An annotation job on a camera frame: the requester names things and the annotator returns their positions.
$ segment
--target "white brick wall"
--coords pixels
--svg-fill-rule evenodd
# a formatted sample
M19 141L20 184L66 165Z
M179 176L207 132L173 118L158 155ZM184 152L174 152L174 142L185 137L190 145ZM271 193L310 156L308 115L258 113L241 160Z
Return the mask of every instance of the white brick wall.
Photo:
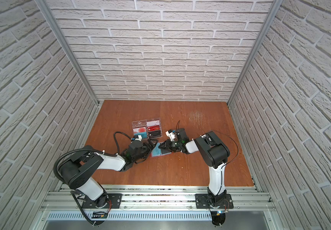
M230 103L288 229L331 229L331 1L285 0Z
M227 101L271 1L48 4L99 100ZM143 88L132 91L134 81ZM210 81L220 87L208 89Z
M36 3L0 0L0 229L29 228L93 107Z

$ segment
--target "brick wall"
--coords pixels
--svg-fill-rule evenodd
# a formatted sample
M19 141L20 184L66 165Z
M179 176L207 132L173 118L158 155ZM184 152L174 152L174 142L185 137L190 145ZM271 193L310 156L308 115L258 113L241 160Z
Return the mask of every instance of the brick wall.
M226 101L271 0L48 0L99 100Z
M331 229L331 1L285 0L230 104L289 229Z
M35 2L0 0L0 229L28 229L93 106Z

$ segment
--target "black plastic base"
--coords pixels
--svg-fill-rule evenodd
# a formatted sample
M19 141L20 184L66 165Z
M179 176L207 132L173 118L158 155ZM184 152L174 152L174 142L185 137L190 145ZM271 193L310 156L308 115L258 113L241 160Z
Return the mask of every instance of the black plastic base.
M224 193L214 196L213 194L195 194L196 208L197 209L206 209L206 208L216 208L226 205L227 209L234 208L232 197L230 194L227 194L224 190Z
M122 194L120 194L120 193L108 193L108 198L112 202L112 209L118 209L120 204L121 204ZM96 203L94 201L90 200L89 197L85 196L84 199L85 200L82 203L82 208L97 208L97 207L95 207ZM107 208L109 208L108 203L105 204L100 209L107 209Z

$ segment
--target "red vip card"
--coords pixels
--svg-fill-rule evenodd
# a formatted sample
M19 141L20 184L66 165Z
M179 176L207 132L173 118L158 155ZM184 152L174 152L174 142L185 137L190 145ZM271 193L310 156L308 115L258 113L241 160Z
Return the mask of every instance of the red vip card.
M157 126L150 126L147 128L147 131L150 132L150 131L157 131L157 130L160 130L160 126L157 125Z

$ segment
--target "wooden table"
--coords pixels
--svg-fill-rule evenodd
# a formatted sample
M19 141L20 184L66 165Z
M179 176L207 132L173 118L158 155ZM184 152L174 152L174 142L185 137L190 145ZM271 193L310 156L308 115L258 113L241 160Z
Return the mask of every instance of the wooden table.
M117 147L113 140L115 131L133 136L132 121L160 117L164 141L168 137L165 131L175 129L178 120L180 128L185 128L190 139L196 138L214 129L231 136L239 145L237 134L224 102L169 102L169 101L131 101L106 100L98 114L86 145L94 149L114 154ZM237 153L232 140L217 133L230 150L228 161ZM127 148L127 137L116 135L120 151ZM160 157L149 157L145 162L134 164L126 172L97 170L93 178L101 184L134 185L173 185L207 186L209 184L208 166L199 152L189 155L181 152ZM225 186L253 186L250 172L242 149L239 155L225 168Z

